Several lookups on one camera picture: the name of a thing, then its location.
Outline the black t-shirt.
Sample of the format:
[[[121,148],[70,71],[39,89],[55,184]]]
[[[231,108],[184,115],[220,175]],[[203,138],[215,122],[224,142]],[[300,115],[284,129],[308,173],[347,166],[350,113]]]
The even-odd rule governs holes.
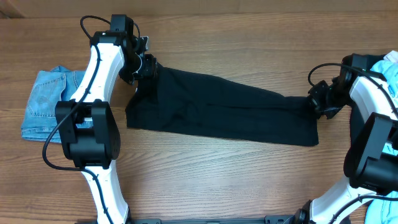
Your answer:
[[[316,146],[308,98],[158,66],[126,106],[129,128],[257,142]]]

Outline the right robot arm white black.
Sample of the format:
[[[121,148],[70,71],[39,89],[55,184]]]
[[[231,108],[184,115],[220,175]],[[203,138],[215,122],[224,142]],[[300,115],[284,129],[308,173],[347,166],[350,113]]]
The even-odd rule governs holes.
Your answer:
[[[330,119],[349,105],[359,112],[364,126],[351,139],[344,175],[333,187],[309,200],[294,215],[266,216],[265,223],[347,223],[350,213],[363,204],[374,199],[393,200],[388,195],[397,190],[397,156],[383,149],[397,149],[397,103],[386,76],[371,69],[382,58],[345,56],[331,85],[325,81],[312,85],[308,97],[317,114]]]

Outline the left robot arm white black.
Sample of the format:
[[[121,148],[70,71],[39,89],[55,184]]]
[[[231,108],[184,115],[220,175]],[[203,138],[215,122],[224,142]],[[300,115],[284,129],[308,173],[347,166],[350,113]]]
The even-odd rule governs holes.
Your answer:
[[[149,39],[127,15],[114,14],[109,29],[89,37],[91,56],[80,86],[68,101],[55,106],[65,157],[81,172],[91,190],[96,223],[132,223],[116,171],[121,148],[110,108],[117,77],[133,85],[157,76],[157,60],[148,54]]]

